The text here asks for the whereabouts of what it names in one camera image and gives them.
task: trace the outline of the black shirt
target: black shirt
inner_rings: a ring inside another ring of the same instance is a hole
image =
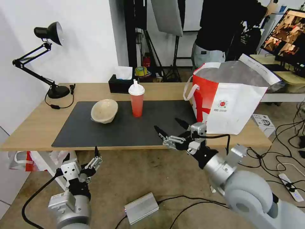
[[[206,50],[226,52],[241,22],[256,24],[266,12],[257,0],[204,0],[195,43]]]

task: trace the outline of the lamp shade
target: lamp shade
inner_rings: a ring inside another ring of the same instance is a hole
[[[58,45],[63,45],[64,34],[59,22],[53,22],[47,28],[36,27],[34,28],[34,34],[41,39],[51,39]]]

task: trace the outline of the desk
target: desk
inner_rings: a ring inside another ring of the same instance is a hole
[[[145,100],[182,100],[185,83],[142,83],[145,88]],[[14,133],[0,147],[2,151],[30,150],[46,162],[48,171],[53,176],[56,166],[47,156],[46,151],[53,150],[94,150],[94,147],[54,148],[52,143],[60,132],[78,101],[98,101],[113,99],[116,101],[129,101],[128,94],[110,93],[108,83],[79,83],[75,88],[75,99],[71,107],[54,110],[45,102],[30,114],[30,116],[14,131]],[[66,106],[70,104],[72,96],[68,95],[58,100],[49,99],[48,102]],[[257,127],[253,120],[249,120],[239,135],[232,135],[230,146],[237,143],[247,146],[269,147],[271,142]],[[207,145],[212,148],[225,147],[226,138],[208,139]],[[165,149],[164,146],[133,146],[133,147],[99,147],[101,149]],[[65,181],[58,181],[62,188]]]
[[[264,64],[279,64],[279,61],[275,60],[275,56],[265,55],[250,55],[253,59]],[[274,72],[284,82],[288,84],[288,93],[273,93],[265,94],[262,102],[302,102],[305,98],[305,78],[295,75],[292,71],[288,72]]]

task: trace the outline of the black desk lamp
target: black desk lamp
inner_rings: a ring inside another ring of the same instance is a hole
[[[59,99],[62,97],[65,97],[70,93],[69,88],[66,86],[58,86],[55,84],[55,81],[44,78],[41,75],[38,75],[37,73],[33,72],[32,70],[25,67],[25,65],[32,60],[35,60],[36,58],[42,56],[43,54],[51,51],[51,43],[48,41],[48,39],[51,39],[58,45],[63,45],[64,37],[63,37],[63,30],[59,24],[59,22],[53,22],[49,27],[42,28],[42,27],[36,27],[34,28],[34,34],[41,38],[44,42],[41,46],[34,49],[33,51],[25,54],[24,56],[13,60],[13,65],[17,68],[20,68],[21,70],[27,72],[28,74],[31,74],[32,76],[36,77],[37,79],[45,82],[46,84],[50,85],[50,89],[48,91],[48,96],[51,99]],[[41,48],[46,48],[46,50],[36,56],[28,57],[30,54],[36,52],[37,50]]]

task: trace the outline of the gray pants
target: gray pants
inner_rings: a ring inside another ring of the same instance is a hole
[[[208,51],[206,49],[200,48],[195,43],[192,48],[192,63],[193,70],[199,68],[201,65],[207,62],[225,62],[226,56],[223,51],[212,50]]]

